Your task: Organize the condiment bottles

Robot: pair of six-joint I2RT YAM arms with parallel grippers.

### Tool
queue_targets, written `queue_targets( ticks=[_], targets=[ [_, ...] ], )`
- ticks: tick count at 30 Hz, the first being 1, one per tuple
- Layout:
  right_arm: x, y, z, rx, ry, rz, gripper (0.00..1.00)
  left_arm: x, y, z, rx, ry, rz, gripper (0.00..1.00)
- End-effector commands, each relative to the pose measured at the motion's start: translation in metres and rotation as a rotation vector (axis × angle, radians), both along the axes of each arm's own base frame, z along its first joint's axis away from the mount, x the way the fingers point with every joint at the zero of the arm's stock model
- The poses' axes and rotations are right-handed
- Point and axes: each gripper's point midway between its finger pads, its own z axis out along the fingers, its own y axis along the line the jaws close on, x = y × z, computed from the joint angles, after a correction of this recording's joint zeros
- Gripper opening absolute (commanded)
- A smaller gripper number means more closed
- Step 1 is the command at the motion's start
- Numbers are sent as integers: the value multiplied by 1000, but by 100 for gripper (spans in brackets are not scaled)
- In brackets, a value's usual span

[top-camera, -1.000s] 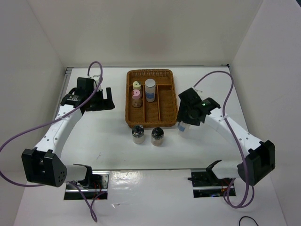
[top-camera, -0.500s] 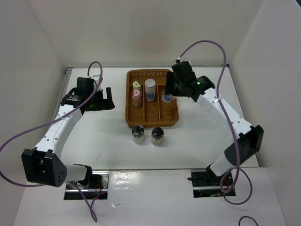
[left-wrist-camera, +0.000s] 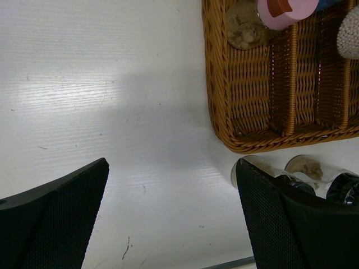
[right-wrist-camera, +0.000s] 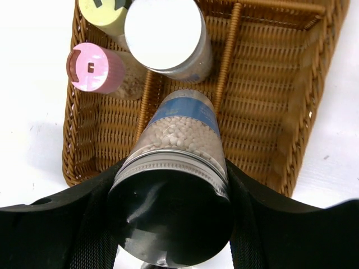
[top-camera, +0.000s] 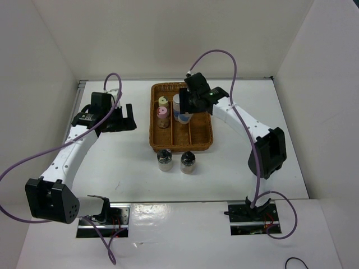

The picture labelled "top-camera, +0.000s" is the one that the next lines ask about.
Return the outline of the silver cap jar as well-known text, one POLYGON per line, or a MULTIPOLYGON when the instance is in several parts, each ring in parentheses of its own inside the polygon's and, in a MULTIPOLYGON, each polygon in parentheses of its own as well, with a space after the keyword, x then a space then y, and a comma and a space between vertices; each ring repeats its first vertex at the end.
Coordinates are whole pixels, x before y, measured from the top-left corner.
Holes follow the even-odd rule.
POLYGON ((185 114, 179 114, 178 115, 178 121, 181 124, 188 124, 192 118, 193 114, 185 113, 185 114))
POLYGON ((180 96, 179 94, 175 94, 172 99, 173 103, 173 116, 174 120, 178 121, 178 116, 180 115, 180 96))

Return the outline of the yellow cap spice bottle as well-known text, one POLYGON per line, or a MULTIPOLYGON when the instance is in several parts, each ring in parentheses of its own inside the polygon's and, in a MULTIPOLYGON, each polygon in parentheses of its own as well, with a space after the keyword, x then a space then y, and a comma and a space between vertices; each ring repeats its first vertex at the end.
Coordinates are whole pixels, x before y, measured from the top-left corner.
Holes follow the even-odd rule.
POLYGON ((169 108, 169 101, 168 101, 168 98, 166 96, 161 96, 159 99, 158 99, 158 106, 159 107, 165 107, 165 108, 169 108))

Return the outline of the pink cap spice bottle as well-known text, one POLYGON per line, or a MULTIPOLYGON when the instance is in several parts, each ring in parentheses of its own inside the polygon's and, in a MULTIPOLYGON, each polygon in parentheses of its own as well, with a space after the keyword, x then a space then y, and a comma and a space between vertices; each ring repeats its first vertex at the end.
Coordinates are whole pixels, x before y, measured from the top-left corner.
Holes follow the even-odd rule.
POLYGON ((169 110, 167 107, 159 106, 157 108, 157 126, 167 128, 170 125, 169 110))

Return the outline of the black cap bottle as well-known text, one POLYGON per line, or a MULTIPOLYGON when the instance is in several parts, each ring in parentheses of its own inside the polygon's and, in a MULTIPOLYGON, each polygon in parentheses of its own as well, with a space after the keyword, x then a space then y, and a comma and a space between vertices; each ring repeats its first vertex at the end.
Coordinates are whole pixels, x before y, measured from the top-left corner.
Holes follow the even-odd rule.
POLYGON ((170 149, 162 149, 157 152, 158 167, 161 171, 170 171, 173 167, 172 152, 170 149))
POLYGON ((193 152, 186 151, 181 156, 181 172, 191 174, 195 170, 196 157, 193 152))

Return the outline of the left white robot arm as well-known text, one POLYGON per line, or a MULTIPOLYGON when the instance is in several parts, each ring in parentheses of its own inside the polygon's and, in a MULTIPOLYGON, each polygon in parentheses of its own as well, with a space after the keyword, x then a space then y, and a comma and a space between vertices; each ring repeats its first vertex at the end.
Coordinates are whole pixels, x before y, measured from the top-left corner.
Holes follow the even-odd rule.
POLYGON ((98 128, 103 109, 94 111, 87 105, 73 119, 68 146, 62 148, 49 168, 38 178, 29 179, 25 192, 33 217, 70 224, 77 217, 91 216, 99 224, 112 217, 110 201, 103 196, 77 197, 72 192, 75 176, 86 154, 103 132, 132 131, 136 129, 131 104, 126 104, 127 117, 122 108, 116 108, 98 128))

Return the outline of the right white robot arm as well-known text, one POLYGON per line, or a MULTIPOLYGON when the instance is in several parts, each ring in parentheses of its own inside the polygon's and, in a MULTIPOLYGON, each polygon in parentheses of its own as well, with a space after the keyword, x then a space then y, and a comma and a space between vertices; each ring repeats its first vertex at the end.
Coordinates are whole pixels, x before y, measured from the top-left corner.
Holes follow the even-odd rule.
POLYGON ((184 82, 186 87, 179 91, 181 114, 206 112, 249 139, 251 153, 247 163, 255 176, 255 183, 245 199, 246 214, 251 220, 260 219, 270 203, 269 198, 262 199, 270 193, 270 184, 266 181, 282 168, 287 159, 284 131, 261 123, 234 102, 235 81, 226 92, 221 87, 211 88, 202 73, 189 71, 184 82))

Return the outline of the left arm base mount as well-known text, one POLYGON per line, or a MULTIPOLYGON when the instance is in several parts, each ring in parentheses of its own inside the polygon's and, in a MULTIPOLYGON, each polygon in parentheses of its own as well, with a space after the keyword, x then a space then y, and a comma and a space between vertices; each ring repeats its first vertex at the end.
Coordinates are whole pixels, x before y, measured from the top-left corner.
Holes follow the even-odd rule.
POLYGON ((106 217, 87 216, 93 224, 80 219, 77 225, 76 238, 99 238, 100 236, 94 226, 96 226, 98 232, 105 239, 110 239, 112 236, 127 238, 130 213, 131 205, 129 203, 112 202, 106 217))

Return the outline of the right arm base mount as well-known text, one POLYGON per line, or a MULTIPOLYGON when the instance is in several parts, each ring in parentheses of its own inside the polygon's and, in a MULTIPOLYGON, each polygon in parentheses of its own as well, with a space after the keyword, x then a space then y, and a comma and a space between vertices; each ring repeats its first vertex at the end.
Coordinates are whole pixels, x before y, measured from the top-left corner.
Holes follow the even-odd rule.
POLYGON ((228 202, 224 214, 229 218, 231 235, 281 234, 279 216, 274 202, 269 200, 259 208, 250 208, 246 201, 228 202))

